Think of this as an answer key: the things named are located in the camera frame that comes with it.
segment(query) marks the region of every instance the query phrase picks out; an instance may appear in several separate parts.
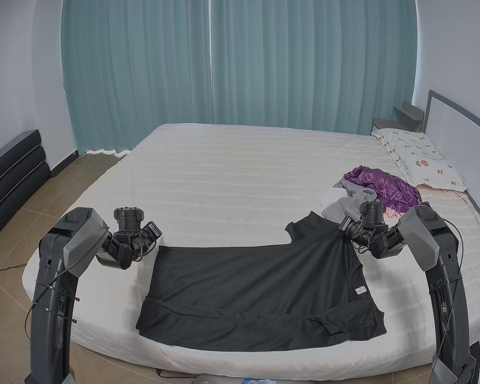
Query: pillow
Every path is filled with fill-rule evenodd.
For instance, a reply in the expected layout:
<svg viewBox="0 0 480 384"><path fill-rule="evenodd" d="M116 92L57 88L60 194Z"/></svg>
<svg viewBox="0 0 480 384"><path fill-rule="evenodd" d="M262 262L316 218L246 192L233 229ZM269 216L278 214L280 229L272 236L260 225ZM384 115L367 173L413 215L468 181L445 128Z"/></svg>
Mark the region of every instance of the pillow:
<svg viewBox="0 0 480 384"><path fill-rule="evenodd" d="M422 132L383 128L372 132L396 161L407 182L463 192L468 187Z"/></svg>

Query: purple satin fabric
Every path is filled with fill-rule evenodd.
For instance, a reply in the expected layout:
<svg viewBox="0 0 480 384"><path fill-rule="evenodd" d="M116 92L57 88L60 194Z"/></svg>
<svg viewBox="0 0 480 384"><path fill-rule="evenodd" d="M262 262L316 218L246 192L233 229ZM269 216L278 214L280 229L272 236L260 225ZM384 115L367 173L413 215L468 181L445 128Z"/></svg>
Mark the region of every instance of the purple satin fabric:
<svg viewBox="0 0 480 384"><path fill-rule="evenodd" d="M378 200L400 213L405 213L414 205L430 206L428 202L422 202L417 188L381 169L370 169L361 165L346 173L344 178L354 184L373 189L377 192Z"/></svg>

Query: white wall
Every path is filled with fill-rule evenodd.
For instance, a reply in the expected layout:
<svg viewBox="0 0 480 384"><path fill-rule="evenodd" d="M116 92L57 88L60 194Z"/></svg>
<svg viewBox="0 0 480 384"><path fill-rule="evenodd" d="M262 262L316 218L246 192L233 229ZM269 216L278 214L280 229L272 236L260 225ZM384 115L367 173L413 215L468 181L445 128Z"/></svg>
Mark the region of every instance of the white wall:
<svg viewBox="0 0 480 384"><path fill-rule="evenodd" d="M63 90L62 0L0 0L0 147L38 129L50 168L76 150Z"/></svg>
<svg viewBox="0 0 480 384"><path fill-rule="evenodd" d="M480 0L416 0L419 23L413 104L430 89L480 117Z"/></svg>

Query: light under curtain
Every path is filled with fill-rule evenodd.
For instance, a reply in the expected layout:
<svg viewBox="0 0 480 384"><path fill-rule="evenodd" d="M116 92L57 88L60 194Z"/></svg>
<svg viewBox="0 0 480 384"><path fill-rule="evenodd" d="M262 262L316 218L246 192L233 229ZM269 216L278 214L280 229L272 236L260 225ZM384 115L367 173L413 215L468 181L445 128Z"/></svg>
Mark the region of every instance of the light under curtain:
<svg viewBox="0 0 480 384"><path fill-rule="evenodd" d="M370 134L412 101L415 0L211 0L215 123Z"/></svg>
<svg viewBox="0 0 480 384"><path fill-rule="evenodd" d="M61 44L79 153L175 122L369 134L412 100L417 17L415 0L64 0Z"/></svg>
<svg viewBox="0 0 480 384"><path fill-rule="evenodd" d="M79 153L213 122L208 0L64 0L61 52Z"/></svg>

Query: tile floor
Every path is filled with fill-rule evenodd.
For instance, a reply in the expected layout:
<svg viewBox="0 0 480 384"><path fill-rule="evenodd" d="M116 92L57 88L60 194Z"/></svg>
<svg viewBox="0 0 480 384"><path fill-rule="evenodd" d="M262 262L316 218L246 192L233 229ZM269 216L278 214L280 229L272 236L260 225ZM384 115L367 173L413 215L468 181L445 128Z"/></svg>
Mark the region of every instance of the tile floor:
<svg viewBox="0 0 480 384"><path fill-rule="evenodd" d="M114 155L87 154L50 179L0 231L0 268L23 264L38 241L67 208L107 169L115 165ZM29 341L24 319L31 305L22 286L23 268L0 271L0 384L23 383L30 372ZM192 379L164 379L155 369L143 367L83 347L71 347L70 364L77 384L190 384ZM164 376L183 376L163 372ZM344 380L343 384L427 384L429 365L369 378Z"/></svg>

